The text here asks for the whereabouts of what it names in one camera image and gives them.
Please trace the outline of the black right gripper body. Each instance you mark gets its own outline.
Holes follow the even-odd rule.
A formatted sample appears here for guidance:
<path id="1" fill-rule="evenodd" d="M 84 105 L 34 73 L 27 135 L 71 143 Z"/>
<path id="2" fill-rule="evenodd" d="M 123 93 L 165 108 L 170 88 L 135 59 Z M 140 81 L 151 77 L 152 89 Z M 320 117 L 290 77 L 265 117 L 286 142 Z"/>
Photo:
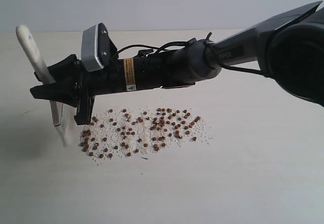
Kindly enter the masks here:
<path id="1" fill-rule="evenodd" d="M 112 60 L 108 66 L 94 72 L 82 72 L 78 82 L 77 108 L 74 120 L 77 125 L 89 124 L 95 96 L 126 92 L 123 60 Z"/>

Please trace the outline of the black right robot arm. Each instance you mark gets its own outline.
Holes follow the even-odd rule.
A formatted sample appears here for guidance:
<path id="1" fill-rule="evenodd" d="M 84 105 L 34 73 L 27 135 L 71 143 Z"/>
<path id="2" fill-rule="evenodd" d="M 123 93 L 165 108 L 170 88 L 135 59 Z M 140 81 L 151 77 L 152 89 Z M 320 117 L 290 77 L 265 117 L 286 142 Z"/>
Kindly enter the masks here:
<path id="1" fill-rule="evenodd" d="M 209 37 L 141 45 L 136 56 L 120 50 L 99 24 L 84 32 L 82 57 L 70 55 L 46 67 L 52 82 L 30 89 L 36 99 L 76 109 L 89 124 L 95 96 L 155 88 L 182 88 L 215 78 L 222 69 L 271 78 L 294 97 L 323 105 L 323 8 L 320 2 L 273 16 L 219 42 Z"/>

